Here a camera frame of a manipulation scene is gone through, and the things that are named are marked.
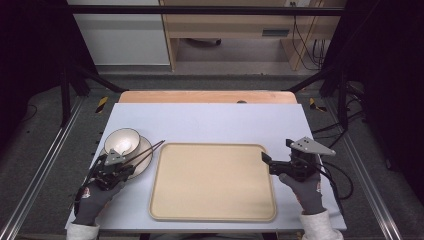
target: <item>metal rail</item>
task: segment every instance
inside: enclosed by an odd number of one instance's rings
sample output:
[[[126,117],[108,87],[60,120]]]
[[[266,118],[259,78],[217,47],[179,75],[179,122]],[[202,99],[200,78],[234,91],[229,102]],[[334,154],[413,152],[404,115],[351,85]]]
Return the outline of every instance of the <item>metal rail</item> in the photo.
[[[337,114],[336,107],[333,101],[329,101],[325,99],[326,105],[329,107],[330,113],[334,120],[337,122]],[[390,212],[384,203],[383,198],[381,197],[374,181],[369,175],[365,164],[363,163],[361,157],[356,150],[352,139],[349,136],[349,132],[347,132],[343,136],[343,141],[346,147],[348,154],[351,157],[351,163],[353,169],[355,170],[356,175],[358,176],[359,182],[361,183],[362,188],[364,189],[365,196],[368,199],[368,202],[374,211],[374,215],[377,218],[377,221],[380,225],[380,228],[388,240],[400,240],[402,236],[394,222]]]
[[[1,230],[1,240],[15,239],[16,235],[18,234],[19,229],[21,228],[29,210],[34,204],[34,201],[37,198],[37,195],[40,192],[51,167],[53,166],[72,126],[75,123],[83,101],[83,97],[77,97],[77,101],[75,102],[72,109],[71,118],[64,127],[59,129],[55,140],[47,151],[47,154],[41,162],[36,174],[32,178],[31,183],[28,185],[28,188],[21,198],[21,201],[19,202],[12,216],[7,221],[6,225]]]

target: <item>white sleeve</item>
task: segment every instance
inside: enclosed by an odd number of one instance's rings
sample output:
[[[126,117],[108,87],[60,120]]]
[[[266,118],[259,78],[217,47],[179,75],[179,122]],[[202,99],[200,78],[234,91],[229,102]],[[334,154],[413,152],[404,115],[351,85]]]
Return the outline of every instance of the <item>white sleeve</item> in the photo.
[[[315,215],[300,215],[305,230],[303,240],[343,240],[340,231],[332,228],[328,211]]]
[[[66,232],[67,240],[94,240],[97,238],[100,226],[85,226],[70,223]]]

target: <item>metal bracket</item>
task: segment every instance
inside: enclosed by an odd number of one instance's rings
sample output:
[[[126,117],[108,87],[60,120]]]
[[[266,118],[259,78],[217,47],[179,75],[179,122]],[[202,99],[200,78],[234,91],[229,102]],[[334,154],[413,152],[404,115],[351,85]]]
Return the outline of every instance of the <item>metal bracket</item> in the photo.
[[[125,161],[125,157],[116,152],[113,148],[110,149],[107,155],[105,166],[114,165]]]
[[[320,143],[317,143],[308,137],[304,137],[304,138],[301,138],[300,140],[297,140],[296,142],[292,142],[290,144],[290,147],[304,153],[329,155],[329,156],[336,155],[336,152],[334,150],[331,150],[327,148],[326,146],[321,145]]]

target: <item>white cabinet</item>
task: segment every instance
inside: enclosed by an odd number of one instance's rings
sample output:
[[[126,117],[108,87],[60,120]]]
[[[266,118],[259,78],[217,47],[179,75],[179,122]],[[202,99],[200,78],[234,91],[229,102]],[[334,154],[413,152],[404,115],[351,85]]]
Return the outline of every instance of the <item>white cabinet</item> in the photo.
[[[159,5],[157,0],[68,0],[70,5]],[[96,65],[169,65],[162,17],[74,14]]]

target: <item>gray glove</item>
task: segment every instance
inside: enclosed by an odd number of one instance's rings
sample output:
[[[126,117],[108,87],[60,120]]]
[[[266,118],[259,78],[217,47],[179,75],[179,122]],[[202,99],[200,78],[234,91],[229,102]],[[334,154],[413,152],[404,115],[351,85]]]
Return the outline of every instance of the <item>gray glove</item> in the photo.
[[[88,184],[81,197],[79,211],[73,223],[94,226],[97,215],[124,186],[125,183],[120,182],[112,190],[102,191],[95,182]]]
[[[304,182],[298,182],[285,173],[280,174],[279,178],[293,190],[302,205],[304,215],[314,215],[325,211],[322,206],[321,178],[318,172]]]

